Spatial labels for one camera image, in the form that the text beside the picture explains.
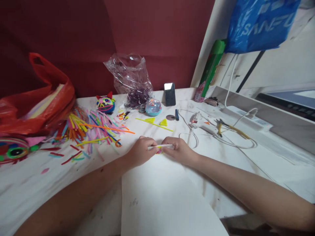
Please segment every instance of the white wall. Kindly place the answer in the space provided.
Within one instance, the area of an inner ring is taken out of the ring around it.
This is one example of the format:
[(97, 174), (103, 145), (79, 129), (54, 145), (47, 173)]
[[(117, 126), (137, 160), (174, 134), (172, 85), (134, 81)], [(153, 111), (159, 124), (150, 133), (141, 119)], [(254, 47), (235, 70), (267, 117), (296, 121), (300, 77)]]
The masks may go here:
[(190, 87), (198, 87), (214, 41), (227, 38), (235, 3), (236, 0), (215, 1)]
[[(201, 48), (191, 87), (199, 84), (204, 65), (215, 39), (225, 38), (236, 1), (216, 0)], [(254, 97), (258, 92), (315, 88), (315, 8), (299, 9), (288, 39), (280, 48), (267, 50), (243, 86), (241, 94)], [(213, 29), (221, 22), (220, 31)], [(234, 71), (231, 91), (236, 91), (259, 52), (241, 54)], [(211, 85), (228, 88), (233, 54), (223, 55)]]

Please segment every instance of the blue plastic bag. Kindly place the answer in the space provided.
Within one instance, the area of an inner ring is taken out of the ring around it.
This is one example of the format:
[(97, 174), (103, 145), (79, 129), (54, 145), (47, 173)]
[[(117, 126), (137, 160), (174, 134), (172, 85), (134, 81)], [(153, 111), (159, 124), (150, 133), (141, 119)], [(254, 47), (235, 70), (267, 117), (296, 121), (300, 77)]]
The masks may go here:
[(237, 0), (225, 52), (246, 53), (279, 47), (301, 0)]

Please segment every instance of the pliers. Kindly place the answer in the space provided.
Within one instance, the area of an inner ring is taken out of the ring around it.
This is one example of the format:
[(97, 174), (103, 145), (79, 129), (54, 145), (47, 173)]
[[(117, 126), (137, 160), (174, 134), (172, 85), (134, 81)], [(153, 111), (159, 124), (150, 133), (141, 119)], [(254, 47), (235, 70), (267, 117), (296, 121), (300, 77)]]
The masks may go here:
[(221, 138), (222, 138), (221, 127), (222, 127), (222, 125), (225, 125), (226, 127), (229, 127), (230, 129), (235, 130), (240, 136), (244, 137), (245, 139), (250, 139), (250, 137), (247, 134), (245, 134), (244, 132), (240, 131), (239, 129), (237, 129), (231, 125), (226, 124), (222, 119), (217, 120), (217, 124), (218, 124), (217, 135), (219, 135)]

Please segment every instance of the plastic bag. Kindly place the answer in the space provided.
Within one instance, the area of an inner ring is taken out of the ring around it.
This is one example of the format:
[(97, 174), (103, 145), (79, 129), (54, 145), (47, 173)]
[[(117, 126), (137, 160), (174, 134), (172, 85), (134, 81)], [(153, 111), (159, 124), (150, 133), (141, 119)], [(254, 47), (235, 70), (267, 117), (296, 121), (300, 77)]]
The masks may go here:
[[(67, 118), (74, 105), (74, 87), (69, 78), (37, 53), (30, 53), (29, 59), (37, 76), (47, 86), (0, 100), (0, 133), (2, 134), (49, 135), (54, 126)], [(21, 119), (60, 84), (64, 86), (43, 113), (32, 119)]]
[(237, 0), (225, 52), (246, 53), (279, 47), (288, 36), (301, 0)]
[(117, 93), (128, 94), (125, 107), (144, 108), (146, 102), (153, 97), (153, 87), (144, 57), (115, 53), (104, 65), (114, 75)]

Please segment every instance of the hand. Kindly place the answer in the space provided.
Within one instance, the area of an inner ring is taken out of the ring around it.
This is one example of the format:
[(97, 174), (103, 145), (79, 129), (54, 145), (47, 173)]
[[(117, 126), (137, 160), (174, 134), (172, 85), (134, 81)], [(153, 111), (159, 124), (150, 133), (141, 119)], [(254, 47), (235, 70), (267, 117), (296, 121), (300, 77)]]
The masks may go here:
[(173, 144), (174, 150), (168, 147), (163, 147), (162, 150), (167, 155), (173, 157), (176, 161), (186, 166), (192, 166), (195, 162), (197, 162), (199, 155), (194, 152), (183, 139), (166, 137), (162, 144)]
[(157, 147), (148, 151), (149, 146), (157, 146), (156, 141), (152, 138), (140, 136), (134, 146), (124, 156), (132, 168), (144, 164), (157, 153)]

